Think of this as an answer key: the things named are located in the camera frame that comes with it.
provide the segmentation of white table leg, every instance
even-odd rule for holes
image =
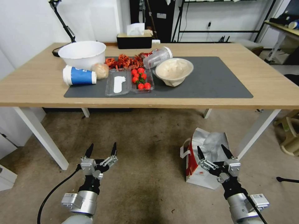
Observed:
[[[255,123],[251,126],[245,137],[241,140],[237,148],[236,155],[238,155],[238,160],[249,150],[249,148],[254,144],[258,137],[263,133],[263,131],[268,127],[268,125],[273,121],[276,115],[280,112],[280,109],[276,110],[264,110]]]
[[[203,118],[208,119],[211,112],[212,112],[212,109],[206,109],[205,112],[203,113]]]
[[[272,50],[270,51],[268,57],[265,59],[265,62],[267,62],[269,64],[272,61],[272,59],[274,58],[278,48],[280,47],[280,45],[283,42],[285,37],[286,37],[286,35],[284,32],[279,33],[277,42],[274,45],[274,47],[272,48]]]
[[[29,107],[14,107],[14,109],[34,133],[34,135],[38,138],[41,144],[50,153],[53,159],[58,163],[61,169],[66,170],[69,165],[68,161],[53,142],[32,110]]]
[[[90,116],[90,112],[88,111],[88,108],[81,108],[85,117],[89,117]]]

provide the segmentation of black tissue box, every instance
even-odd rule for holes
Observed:
[[[152,36],[149,33],[135,36],[127,36],[124,33],[120,33],[116,38],[119,49],[152,48]]]

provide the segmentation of metal shelf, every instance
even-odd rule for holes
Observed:
[[[240,0],[240,1],[258,1],[258,0]],[[201,2],[233,2],[232,0],[230,1],[224,1],[224,0],[215,0],[215,1],[201,1]],[[174,33],[173,33],[173,37],[171,42],[174,42],[174,36],[175,33],[177,31],[177,27],[178,27],[178,23],[179,23],[179,27],[178,27],[178,40],[177,42],[179,42],[179,37],[180,37],[180,33],[257,33],[254,42],[256,42],[256,40],[259,37],[260,32],[262,31],[262,28],[264,27],[264,23],[262,23],[261,27],[259,30],[181,30],[181,21],[182,21],[182,14],[183,14],[183,7],[185,3],[201,3],[201,2],[197,2],[197,1],[182,1],[182,5],[179,7],[179,14],[178,14],[178,19],[177,19],[177,23],[175,25],[175,29],[174,29]],[[272,0],[272,4],[268,9],[268,12],[264,18],[264,20],[267,20],[271,10],[273,9],[273,6],[275,4],[276,0]]]

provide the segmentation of table top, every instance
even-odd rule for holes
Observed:
[[[251,99],[65,98],[68,89],[62,79],[65,63],[51,53],[62,45],[52,44],[0,81],[0,106],[299,109],[299,87],[240,44],[153,44],[152,49],[167,46],[174,57],[220,57],[254,96]],[[133,56],[149,51],[107,46],[106,56]]]
[[[276,24],[276,23],[272,23],[272,22],[269,22],[268,20],[266,20],[264,23],[270,25],[270,26],[273,26],[277,29],[280,29],[280,30],[283,30],[287,33],[290,33],[290,34],[293,34],[293,35],[296,35],[296,36],[299,36],[299,30],[293,30],[293,29],[289,29],[283,25],[279,25],[279,24]]]

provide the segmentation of white paper bag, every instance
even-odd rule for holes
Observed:
[[[184,153],[184,145],[188,143],[188,150]],[[202,150],[205,159],[211,162],[224,161],[226,158],[221,144],[229,149],[228,141],[225,133],[207,132],[203,129],[196,128],[192,139],[187,139],[180,149],[180,156],[186,160],[186,182],[199,186],[216,189],[221,184],[217,181],[217,177],[210,174],[198,165],[197,146]]]

